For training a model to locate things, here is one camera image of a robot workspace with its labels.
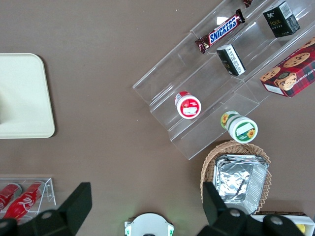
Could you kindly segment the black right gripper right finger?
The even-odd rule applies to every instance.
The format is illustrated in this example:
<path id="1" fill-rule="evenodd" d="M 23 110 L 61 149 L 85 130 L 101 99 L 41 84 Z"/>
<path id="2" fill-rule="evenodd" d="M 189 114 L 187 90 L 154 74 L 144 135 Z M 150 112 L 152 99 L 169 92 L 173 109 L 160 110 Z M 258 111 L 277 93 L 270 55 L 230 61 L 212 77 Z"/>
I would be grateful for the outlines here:
<path id="1" fill-rule="evenodd" d="M 208 220 L 200 236 L 302 236 L 288 218 L 266 215 L 260 222 L 236 208 L 228 208 L 211 182 L 202 185 L 203 209 Z"/>

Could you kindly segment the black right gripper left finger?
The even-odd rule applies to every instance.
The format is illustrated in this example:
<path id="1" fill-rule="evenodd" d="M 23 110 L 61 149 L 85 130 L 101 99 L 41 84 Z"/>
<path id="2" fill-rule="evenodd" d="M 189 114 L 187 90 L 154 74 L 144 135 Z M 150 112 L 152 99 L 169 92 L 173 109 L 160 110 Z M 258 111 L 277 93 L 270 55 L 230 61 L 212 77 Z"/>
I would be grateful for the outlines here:
<path id="1" fill-rule="evenodd" d="M 41 212 L 19 225 L 13 218 L 0 221 L 2 236 L 74 236 L 92 209 L 90 182 L 82 182 L 58 209 Z"/>

